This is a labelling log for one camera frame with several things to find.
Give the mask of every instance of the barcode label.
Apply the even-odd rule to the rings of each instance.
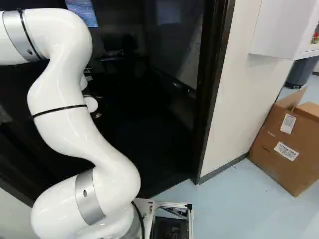
[[[286,114],[284,121],[280,127],[280,131],[291,134],[291,132],[293,131],[294,125],[296,123],[296,117],[290,115],[290,114]]]
[[[278,142],[274,150],[290,161],[294,161],[299,155],[297,151],[294,151],[282,142]]]

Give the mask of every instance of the box flap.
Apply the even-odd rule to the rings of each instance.
[[[294,108],[299,105],[300,100],[304,96],[304,93],[307,90],[307,86],[303,87],[301,90],[298,90],[297,92],[294,92],[291,95],[288,95],[287,97],[284,97],[283,99],[277,101],[275,104],[284,107],[290,111],[293,111]]]
[[[306,102],[297,106],[294,112],[300,116],[319,122],[319,105],[313,102]]]

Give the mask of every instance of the white wall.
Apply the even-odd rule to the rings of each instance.
[[[0,238],[37,239],[30,224],[31,208],[0,188]]]
[[[293,61],[248,54],[261,0],[237,0],[201,176],[249,151]]]

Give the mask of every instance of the black band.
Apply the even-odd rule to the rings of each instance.
[[[60,108],[51,109],[51,110],[48,110],[48,111],[43,111],[43,112],[37,113],[37,114],[33,115],[32,117],[35,118],[37,116],[45,115],[45,114],[48,114],[48,113],[52,113],[52,112],[56,112],[56,111],[63,111],[63,110],[73,109],[73,108],[79,108],[79,107],[87,107],[87,106],[86,105],[77,105],[77,106],[60,107]]]
[[[36,52],[36,50],[35,50],[35,48],[34,48],[32,42],[31,42],[31,39],[30,39],[30,37],[29,37],[29,35],[28,35],[28,32],[26,31],[26,27],[25,27],[25,24],[24,24],[24,21],[23,21],[23,17],[22,17],[22,13],[23,13],[23,12],[22,12],[21,8],[18,8],[17,11],[18,11],[19,14],[20,14],[21,23],[22,23],[22,27],[23,27],[24,33],[25,33],[25,35],[26,35],[26,38],[28,39],[28,41],[29,41],[29,43],[30,43],[32,49],[34,50],[36,56],[39,58],[39,60],[41,60],[42,58],[41,58],[41,57],[39,56],[39,54]]]

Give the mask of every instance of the gray trash can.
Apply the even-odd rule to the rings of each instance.
[[[285,86],[294,89],[301,88],[307,80],[319,60],[319,56],[300,59],[294,62],[287,77]]]

